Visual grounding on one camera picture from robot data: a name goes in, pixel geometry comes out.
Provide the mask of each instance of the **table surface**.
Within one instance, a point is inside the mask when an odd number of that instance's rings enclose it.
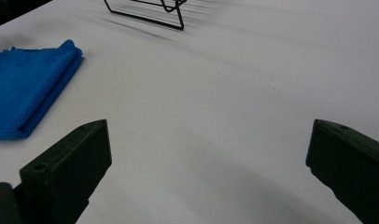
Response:
[[[0,26],[0,51],[72,39],[84,53],[33,134],[0,141],[0,182],[15,187],[27,162],[107,119],[113,165],[77,223],[360,223],[305,158],[315,119],[379,141],[379,0],[182,10],[183,32],[102,0],[54,0]]]

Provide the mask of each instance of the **towel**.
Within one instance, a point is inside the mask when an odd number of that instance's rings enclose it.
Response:
[[[79,67],[72,40],[57,49],[0,52],[0,140],[27,138]]]

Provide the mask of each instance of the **black wire rack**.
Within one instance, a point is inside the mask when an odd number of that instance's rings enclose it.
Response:
[[[177,14],[177,17],[178,17],[177,23],[173,23],[173,22],[169,22],[169,21],[165,21],[165,20],[158,20],[158,19],[146,17],[143,15],[139,15],[139,14],[135,14],[135,13],[131,13],[131,12],[114,10],[108,4],[107,0],[104,0],[104,1],[105,1],[105,5],[107,6],[108,10],[113,14],[132,18],[135,20],[154,23],[154,24],[164,26],[164,27],[168,27],[168,28],[175,29],[175,30],[184,30],[184,22],[183,22],[183,17],[181,15],[181,11],[180,11],[180,6],[182,4],[184,4],[185,2],[187,2],[187,0],[173,0],[173,1],[170,1],[168,4],[165,3],[165,0],[161,0],[160,3],[147,1],[147,0],[145,0],[145,1],[143,1],[143,0],[130,0],[130,1],[135,2],[135,3],[141,3],[141,4],[146,4],[146,5],[155,6],[155,7],[162,7],[164,9],[164,11],[167,13],[172,13],[175,11]]]

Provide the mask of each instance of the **black metal wire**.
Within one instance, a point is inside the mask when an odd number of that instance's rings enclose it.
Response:
[[[148,5],[163,7],[163,9],[166,12],[168,12],[168,13],[173,12],[173,11],[176,10],[177,11],[178,20],[180,22],[180,25],[174,25],[172,23],[167,23],[167,22],[164,22],[164,21],[157,21],[157,20],[153,20],[151,18],[137,16],[137,15],[134,15],[134,14],[131,14],[131,13],[116,11],[116,10],[111,9],[110,5],[107,3],[107,0],[104,0],[104,1],[105,1],[105,5],[107,6],[108,10],[111,13],[114,13],[114,14],[117,14],[117,15],[120,15],[120,16],[125,16],[125,17],[129,17],[129,18],[133,18],[133,19],[140,20],[140,21],[147,21],[147,22],[155,23],[155,24],[158,24],[158,25],[161,25],[161,26],[165,26],[165,27],[169,27],[169,28],[172,28],[172,29],[175,29],[175,30],[184,30],[184,22],[183,22],[183,17],[181,16],[180,6],[183,3],[187,2],[187,0],[175,0],[175,6],[174,7],[166,6],[166,4],[164,3],[164,0],[161,0],[161,4],[145,2],[145,1],[142,1],[142,0],[132,0],[132,1],[135,1],[135,2],[139,2],[139,3],[144,3],[144,4],[148,4]]]

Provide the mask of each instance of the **folded blue towel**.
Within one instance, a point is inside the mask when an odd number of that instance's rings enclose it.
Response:
[[[71,40],[57,49],[0,52],[0,139],[28,137],[81,59],[82,51]]]

